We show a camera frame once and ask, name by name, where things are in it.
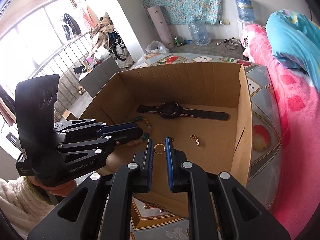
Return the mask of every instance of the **bedding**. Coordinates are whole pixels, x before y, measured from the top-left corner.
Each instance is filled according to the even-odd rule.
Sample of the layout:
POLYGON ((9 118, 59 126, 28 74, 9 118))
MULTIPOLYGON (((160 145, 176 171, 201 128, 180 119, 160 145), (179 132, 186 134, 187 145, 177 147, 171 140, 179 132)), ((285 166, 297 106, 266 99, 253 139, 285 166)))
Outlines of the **bedding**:
POLYGON ((288 10, 269 17, 272 54, 286 68, 305 70, 320 91, 320 27, 305 15, 288 10))
POLYGON ((267 66, 278 104, 282 161, 272 214, 294 239, 320 202, 320 99, 311 78, 283 67, 273 56, 267 31, 249 25, 241 38, 249 61, 267 66))

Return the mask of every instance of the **beaded bracelet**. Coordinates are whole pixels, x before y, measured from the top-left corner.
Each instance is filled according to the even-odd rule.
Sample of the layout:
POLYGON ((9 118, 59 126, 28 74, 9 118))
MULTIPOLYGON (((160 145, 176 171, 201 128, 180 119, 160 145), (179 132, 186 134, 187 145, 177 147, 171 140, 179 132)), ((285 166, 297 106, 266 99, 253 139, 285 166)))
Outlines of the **beaded bracelet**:
POLYGON ((138 140, 128 142, 127 143, 128 147, 134 147, 134 146, 142 143, 143 141, 145 141, 147 138, 150 137, 150 134, 152 132, 151 123, 148 121, 147 118, 145 118, 143 116, 137 116, 137 117, 133 118, 131 121, 132 122, 144 121, 147 125, 147 132, 145 132, 138 140))

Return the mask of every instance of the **ring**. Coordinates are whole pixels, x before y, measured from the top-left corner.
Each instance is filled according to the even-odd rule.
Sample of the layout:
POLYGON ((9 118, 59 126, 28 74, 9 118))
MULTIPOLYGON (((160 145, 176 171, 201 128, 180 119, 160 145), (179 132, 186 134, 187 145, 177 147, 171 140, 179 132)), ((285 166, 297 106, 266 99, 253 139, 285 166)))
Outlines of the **ring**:
POLYGON ((161 155, 162 153, 165 152, 165 146, 162 143, 159 143, 159 144, 155 145, 153 148, 155 150, 155 154, 161 155), (163 147, 163 152, 161 152, 161 153, 157 153, 157 151, 156 151, 156 147, 159 146, 159 145, 161 145, 163 147))

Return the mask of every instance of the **person's arm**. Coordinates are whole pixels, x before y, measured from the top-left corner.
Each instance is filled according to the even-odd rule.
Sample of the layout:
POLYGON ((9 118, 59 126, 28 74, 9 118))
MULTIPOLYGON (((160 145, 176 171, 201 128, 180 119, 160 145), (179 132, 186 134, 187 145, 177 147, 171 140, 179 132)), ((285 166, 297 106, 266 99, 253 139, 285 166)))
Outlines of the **person's arm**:
POLYGON ((6 182, 0 179, 0 208, 17 232, 26 239, 34 226, 45 217, 54 206, 49 197, 37 189, 49 189, 53 195, 68 195, 76 186, 75 181, 55 188, 43 186, 36 177, 19 177, 6 182))

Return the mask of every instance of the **wheel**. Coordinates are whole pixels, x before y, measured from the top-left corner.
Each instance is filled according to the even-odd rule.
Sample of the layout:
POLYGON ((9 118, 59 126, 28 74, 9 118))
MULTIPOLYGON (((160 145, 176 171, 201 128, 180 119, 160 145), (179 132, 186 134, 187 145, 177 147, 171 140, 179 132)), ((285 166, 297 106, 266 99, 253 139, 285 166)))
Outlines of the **wheel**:
POLYGON ((126 55, 125 55, 125 49, 126 46, 123 43, 121 37, 118 37, 115 42, 112 44, 112 50, 113 53, 115 54, 116 58, 119 60, 125 61, 126 60, 126 55))

